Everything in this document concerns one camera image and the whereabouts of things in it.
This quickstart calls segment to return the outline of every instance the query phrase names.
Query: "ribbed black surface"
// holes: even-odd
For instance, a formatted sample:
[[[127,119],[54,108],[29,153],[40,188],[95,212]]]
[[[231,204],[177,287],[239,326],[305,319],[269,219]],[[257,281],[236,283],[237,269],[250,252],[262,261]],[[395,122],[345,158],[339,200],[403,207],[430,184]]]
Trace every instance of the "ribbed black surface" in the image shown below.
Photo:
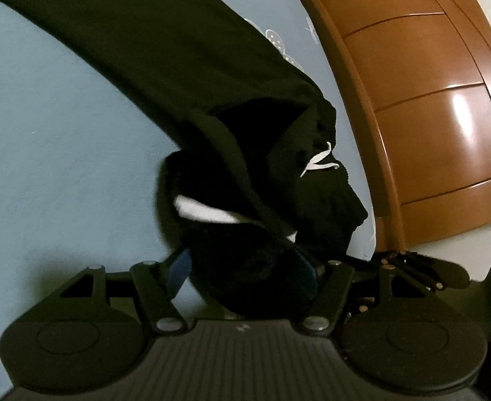
[[[158,339],[120,381],[81,395],[15,388],[5,401],[481,401],[469,389],[410,397],[358,377],[323,338],[288,321],[199,321],[180,337]]]

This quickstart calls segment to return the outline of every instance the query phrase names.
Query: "bed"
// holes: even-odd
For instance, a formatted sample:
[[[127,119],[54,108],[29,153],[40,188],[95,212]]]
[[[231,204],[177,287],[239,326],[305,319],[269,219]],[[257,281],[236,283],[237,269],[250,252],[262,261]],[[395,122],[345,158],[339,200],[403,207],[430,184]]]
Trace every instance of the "bed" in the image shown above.
[[[261,33],[275,33],[336,108],[335,155],[369,214],[348,254],[370,259],[376,237],[367,180],[307,12],[300,0],[223,2]],[[0,335],[89,264],[123,271],[171,253],[155,192],[163,159],[177,149],[95,69],[0,3]],[[190,319],[208,306],[189,282],[174,304]],[[10,387],[0,363],[0,396]]]

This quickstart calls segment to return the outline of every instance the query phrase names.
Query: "blue fabric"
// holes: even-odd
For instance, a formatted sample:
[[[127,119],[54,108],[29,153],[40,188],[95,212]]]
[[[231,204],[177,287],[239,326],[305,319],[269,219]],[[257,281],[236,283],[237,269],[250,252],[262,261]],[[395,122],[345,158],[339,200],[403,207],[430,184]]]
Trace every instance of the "blue fabric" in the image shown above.
[[[313,300],[318,294],[318,280],[316,270],[312,264],[301,253],[296,251],[296,261],[294,263],[294,276],[305,295],[309,300]]]
[[[166,290],[175,298],[191,273],[191,255],[189,249],[182,250],[171,263],[166,276]]]
[[[305,10],[299,0],[223,1],[276,31],[337,109],[335,156],[369,210],[349,253],[368,259],[375,238],[367,182]],[[169,255],[155,188],[163,159],[176,149],[91,66],[0,4],[0,335],[86,265],[124,271]],[[186,317],[205,306],[189,281],[174,304]],[[0,363],[0,396],[10,387]]]

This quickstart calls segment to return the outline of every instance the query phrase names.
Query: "round pad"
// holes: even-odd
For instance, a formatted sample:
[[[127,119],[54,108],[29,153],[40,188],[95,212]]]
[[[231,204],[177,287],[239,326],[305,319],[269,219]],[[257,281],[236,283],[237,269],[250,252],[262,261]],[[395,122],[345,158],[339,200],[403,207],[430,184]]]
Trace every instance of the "round pad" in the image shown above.
[[[37,307],[11,324],[0,339],[0,358],[18,386],[77,393],[122,376],[144,346],[132,317],[73,298]]]
[[[341,336],[348,362],[376,383],[406,394],[439,394],[470,384],[486,354],[482,331],[470,321],[426,312],[407,316],[389,317],[374,308],[349,321]]]

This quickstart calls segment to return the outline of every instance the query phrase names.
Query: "metal rivet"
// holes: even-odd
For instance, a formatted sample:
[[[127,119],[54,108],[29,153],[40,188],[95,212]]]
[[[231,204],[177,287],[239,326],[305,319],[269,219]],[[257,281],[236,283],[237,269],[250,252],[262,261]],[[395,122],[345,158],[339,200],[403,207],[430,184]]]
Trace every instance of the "metal rivet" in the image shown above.
[[[156,328],[161,331],[178,331],[182,329],[184,324],[181,320],[174,317],[160,318],[156,322]]]
[[[306,329],[322,331],[329,327],[329,320],[323,316],[308,316],[303,320]]]

